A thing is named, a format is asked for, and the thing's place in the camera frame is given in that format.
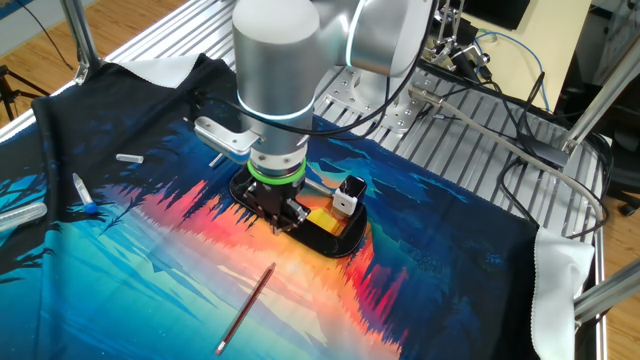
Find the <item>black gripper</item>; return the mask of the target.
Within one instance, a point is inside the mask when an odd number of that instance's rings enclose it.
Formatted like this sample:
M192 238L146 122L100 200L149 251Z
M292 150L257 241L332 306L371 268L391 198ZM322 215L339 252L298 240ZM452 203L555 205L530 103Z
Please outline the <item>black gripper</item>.
M250 208L263 219L276 234L298 228L308 217L310 210L296 200L303 188L303 181L273 185L251 178L244 198Z

